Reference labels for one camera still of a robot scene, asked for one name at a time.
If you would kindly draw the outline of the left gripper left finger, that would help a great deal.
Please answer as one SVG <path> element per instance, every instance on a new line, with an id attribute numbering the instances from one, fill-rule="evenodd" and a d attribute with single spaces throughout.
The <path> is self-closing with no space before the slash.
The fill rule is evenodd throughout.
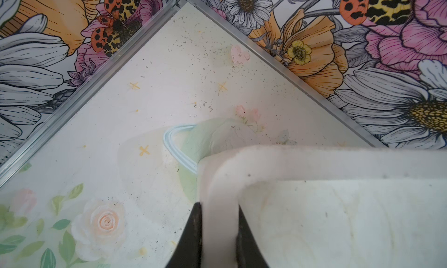
<path id="1" fill-rule="evenodd" d="M 202 252 L 202 209 L 196 202 L 187 220 L 179 243 L 166 268 L 200 268 Z"/>

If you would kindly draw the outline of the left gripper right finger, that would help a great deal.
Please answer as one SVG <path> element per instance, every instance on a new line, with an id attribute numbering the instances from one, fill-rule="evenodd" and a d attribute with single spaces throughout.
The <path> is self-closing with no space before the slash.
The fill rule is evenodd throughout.
<path id="1" fill-rule="evenodd" d="M 236 238 L 238 268 L 269 268 L 253 236 L 242 208 L 239 208 L 239 225 Z"/>

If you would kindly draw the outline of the white plastic drawer unit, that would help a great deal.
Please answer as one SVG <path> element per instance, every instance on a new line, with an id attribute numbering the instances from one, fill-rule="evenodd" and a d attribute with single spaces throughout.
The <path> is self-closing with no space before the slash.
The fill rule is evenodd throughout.
<path id="1" fill-rule="evenodd" d="M 202 266 L 235 268 L 239 213 L 272 268 L 444 268 L 444 151 L 250 146 L 199 164 Z"/>

